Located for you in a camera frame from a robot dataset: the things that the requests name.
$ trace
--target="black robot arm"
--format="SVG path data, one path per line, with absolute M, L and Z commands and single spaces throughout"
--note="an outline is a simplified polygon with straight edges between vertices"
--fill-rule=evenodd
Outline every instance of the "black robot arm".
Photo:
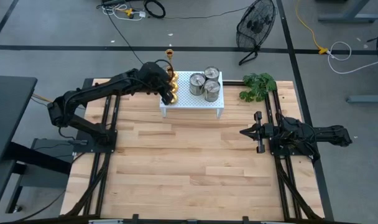
M 84 89 L 77 88 L 59 96 L 47 105 L 51 123 L 59 128 L 71 126 L 88 133 L 94 145 L 115 144 L 113 138 L 116 137 L 116 130 L 106 129 L 106 124 L 94 124 L 75 115 L 77 107 L 86 107 L 88 102 L 107 96 L 133 95 L 137 92 L 158 93 L 163 103 L 168 105 L 173 99 L 169 81 L 170 77 L 164 69 L 155 62 L 147 62 L 140 70 L 134 68 L 112 77 L 108 82 Z
M 348 130 L 341 125 L 314 128 L 295 118 L 286 118 L 279 113 L 276 114 L 279 125 L 274 126 L 271 123 L 261 125 L 261 118 L 261 112 L 257 111 L 254 114 L 256 124 L 240 131 L 241 134 L 259 142 L 258 153 L 265 152 L 262 139 L 269 139 L 270 151 L 273 154 L 281 156 L 300 154 L 314 156 L 315 160 L 319 156 L 314 150 L 316 142 L 329 142 L 341 147 L 346 147 L 352 143 Z

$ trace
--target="white cord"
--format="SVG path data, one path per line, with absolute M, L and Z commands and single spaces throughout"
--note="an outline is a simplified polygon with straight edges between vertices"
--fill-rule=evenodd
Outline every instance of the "white cord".
M 141 17 L 140 19 L 129 19 L 129 18 L 118 17 L 116 14 L 116 11 L 118 11 L 117 9 L 126 10 L 128 9 L 128 6 L 125 4 L 120 4 L 120 5 L 117 5 L 116 7 L 107 7 L 107 8 L 102 6 L 102 13 L 109 16 L 114 15 L 118 19 L 127 20 L 127 21 L 140 21 L 143 18 Z M 132 12 L 132 14 L 140 14 L 141 12 Z
M 348 49 L 349 49 L 349 55 L 348 55 L 348 57 L 346 57 L 346 58 L 337 58 L 337 57 L 335 57 L 335 56 L 333 55 L 333 47 L 334 47 L 336 44 L 344 44 L 344 45 L 346 45 L 346 46 L 348 47 Z M 356 71 L 358 71 L 358 70 L 360 70 L 360 69 L 367 68 L 367 67 L 369 67 L 369 66 L 372 66 L 372 65 L 376 65 L 376 64 L 378 64 L 378 62 L 374 62 L 374 63 L 371 63 L 371 64 L 369 64 L 369 65 L 362 66 L 362 67 L 357 68 L 357 69 L 352 70 L 352 71 L 348 71 L 348 72 L 337 72 L 335 69 L 333 69 L 333 66 L 331 66 L 330 58 L 333 58 L 333 59 L 335 59 L 335 60 L 339 60 L 340 62 L 343 62 L 343 61 L 345 61 L 345 60 L 348 60 L 348 59 L 351 57 L 351 55 L 352 55 L 352 48 L 351 48 L 347 43 L 342 42 L 342 41 L 338 41 L 338 42 L 335 42 L 335 43 L 332 44 L 330 50 L 327 51 L 327 54 L 328 54 L 328 56 L 327 56 L 328 65 L 330 66 L 330 68 L 332 69 L 332 71 L 334 71 L 334 72 L 337 73 L 337 74 L 341 74 L 341 75 L 349 74 L 349 73 L 352 73 L 352 72 L 356 72 Z

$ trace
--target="leafy green vegetable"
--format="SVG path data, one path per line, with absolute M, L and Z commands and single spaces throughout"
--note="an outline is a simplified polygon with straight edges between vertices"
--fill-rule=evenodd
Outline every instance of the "leafy green vegetable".
M 268 73 L 262 73 L 257 75 L 252 73 L 243 77 L 243 82 L 248 86 L 250 91 L 242 91 L 239 94 L 240 99 L 246 102 L 252 102 L 256 100 L 260 102 L 265 99 L 268 91 L 277 90 L 276 82 L 272 76 Z

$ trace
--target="electric fan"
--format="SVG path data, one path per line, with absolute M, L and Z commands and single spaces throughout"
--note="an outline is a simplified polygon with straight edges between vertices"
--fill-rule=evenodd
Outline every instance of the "electric fan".
M 275 22 L 276 8 L 272 0 L 256 0 L 244 13 L 236 27 L 236 43 L 243 52 L 250 52 L 239 65 L 255 59 L 261 44 Z

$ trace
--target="concrete floor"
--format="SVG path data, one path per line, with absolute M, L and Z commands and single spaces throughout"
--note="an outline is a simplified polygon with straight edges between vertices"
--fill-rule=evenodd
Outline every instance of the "concrete floor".
M 0 0 L 0 21 L 11 2 Z M 161 2 L 168 16 L 173 17 L 219 14 L 250 5 L 252 0 Z M 295 17 L 295 2 L 283 1 L 293 45 L 295 49 L 315 49 L 311 34 Z M 317 22 L 316 13 L 342 11 L 353 2 L 302 1 L 300 14 L 324 47 L 342 40 L 356 50 L 374 50 L 375 43 L 366 40 L 378 35 L 378 21 L 373 24 Z M 0 45 L 126 46 L 108 18 L 95 9 L 98 4 L 98 0 L 19 0 L 0 33 Z M 132 4 L 141 6 L 140 2 Z M 364 12 L 378 13 L 378 0 L 369 2 Z M 139 22 L 115 23 L 133 46 L 235 47 L 236 24 L 242 14 L 235 12 L 200 20 L 145 18 Z M 279 17 L 262 47 L 287 48 Z M 143 61 L 165 57 L 163 52 L 142 51 L 137 55 Z M 214 65 L 224 72 L 227 80 L 240 80 L 251 72 L 268 72 L 276 80 L 294 80 L 288 54 L 261 53 L 257 60 L 239 67 L 237 63 L 243 56 L 245 53 L 240 52 L 175 52 L 174 65 L 180 70 L 202 70 Z M 333 62 L 333 66 L 346 71 L 376 60 L 375 55 L 355 55 L 343 63 Z M 341 124 L 348 128 L 354 141 L 347 148 L 319 144 L 334 219 L 378 223 L 378 105 L 349 105 L 344 100 L 349 95 L 378 94 L 378 65 L 350 75 L 337 75 L 328 67 L 326 56 L 297 54 L 297 61 L 313 125 Z M 48 98 L 81 86 L 85 78 L 110 77 L 139 66 L 131 52 L 0 50 L 0 75 L 36 77 L 39 81 L 35 92 Z M 64 133 L 72 135 L 75 130 L 67 129 Z M 30 102 L 14 140 L 30 146 L 33 138 L 60 139 L 45 108 Z M 14 181 L 15 176 L 8 189 L 12 189 Z M 24 211 L 12 215 L 3 213 L 7 199 L 4 196 L 0 222 L 30 215 L 61 191 L 27 188 L 18 201 Z M 62 199 L 34 218 L 55 217 L 61 204 Z

